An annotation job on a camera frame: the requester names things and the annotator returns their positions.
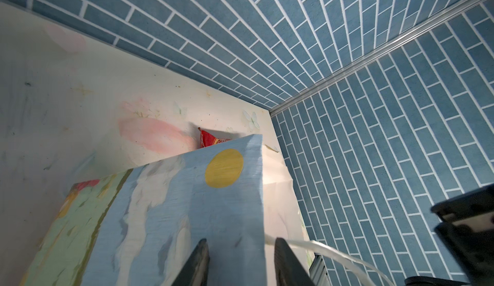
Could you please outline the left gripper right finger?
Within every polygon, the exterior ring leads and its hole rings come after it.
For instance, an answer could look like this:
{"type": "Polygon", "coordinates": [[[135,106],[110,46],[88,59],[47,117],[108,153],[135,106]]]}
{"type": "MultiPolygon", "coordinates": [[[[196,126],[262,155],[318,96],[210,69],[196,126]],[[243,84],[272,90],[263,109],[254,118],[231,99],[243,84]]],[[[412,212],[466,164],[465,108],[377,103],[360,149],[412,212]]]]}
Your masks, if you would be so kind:
{"type": "Polygon", "coordinates": [[[278,286],[315,286],[283,238],[275,239],[274,264],[278,286]]]}

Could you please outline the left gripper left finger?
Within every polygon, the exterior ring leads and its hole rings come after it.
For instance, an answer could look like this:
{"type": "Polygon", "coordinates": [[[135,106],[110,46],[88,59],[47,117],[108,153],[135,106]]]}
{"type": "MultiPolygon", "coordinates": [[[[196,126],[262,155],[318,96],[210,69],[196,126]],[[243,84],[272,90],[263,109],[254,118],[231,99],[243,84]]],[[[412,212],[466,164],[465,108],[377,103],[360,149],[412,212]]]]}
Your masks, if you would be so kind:
{"type": "Polygon", "coordinates": [[[206,286],[209,263],[208,243],[203,238],[198,242],[172,286],[206,286]]]}

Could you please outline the red snack packet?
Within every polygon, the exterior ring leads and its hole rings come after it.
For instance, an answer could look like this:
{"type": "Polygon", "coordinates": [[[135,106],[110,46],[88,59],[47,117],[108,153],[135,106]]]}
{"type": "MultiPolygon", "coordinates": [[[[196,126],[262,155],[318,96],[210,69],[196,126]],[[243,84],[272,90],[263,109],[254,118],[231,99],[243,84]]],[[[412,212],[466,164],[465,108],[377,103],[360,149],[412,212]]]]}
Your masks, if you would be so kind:
{"type": "Polygon", "coordinates": [[[224,143],[224,142],[230,141],[230,139],[216,138],[211,133],[209,133],[209,132],[201,129],[200,127],[198,127],[198,130],[200,132],[200,145],[201,145],[201,148],[210,147],[212,145],[217,145],[217,144],[220,144],[220,143],[224,143]]]}

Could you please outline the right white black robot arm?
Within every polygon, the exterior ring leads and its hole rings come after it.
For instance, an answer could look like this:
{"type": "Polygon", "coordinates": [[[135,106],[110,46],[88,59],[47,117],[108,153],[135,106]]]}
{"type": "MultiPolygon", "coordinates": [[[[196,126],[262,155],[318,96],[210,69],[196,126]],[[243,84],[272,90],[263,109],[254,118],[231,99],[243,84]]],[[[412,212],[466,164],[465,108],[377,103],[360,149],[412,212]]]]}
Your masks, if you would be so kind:
{"type": "Polygon", "coordinates": [[[493,185],[440,202],[431,212],[441,219],[437,236],[468,280],[413,276],[405,285],[493,285],[493,185]]]}

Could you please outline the floral paper gift bag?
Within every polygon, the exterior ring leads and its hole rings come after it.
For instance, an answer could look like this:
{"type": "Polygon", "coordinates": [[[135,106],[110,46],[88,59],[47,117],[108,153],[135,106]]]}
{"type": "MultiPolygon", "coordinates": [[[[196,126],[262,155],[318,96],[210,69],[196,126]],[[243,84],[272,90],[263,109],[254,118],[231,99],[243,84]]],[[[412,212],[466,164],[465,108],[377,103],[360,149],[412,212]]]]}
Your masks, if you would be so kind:
{"type": "Polygon", "coordinates": [[[23,285],[172,285],[198,242],[207,285],[277,285],[275,239],[306,273],[315,255],[360,285],[373,265],[310,240],[280,153],[258,134],[76,184],[23,285]]]}

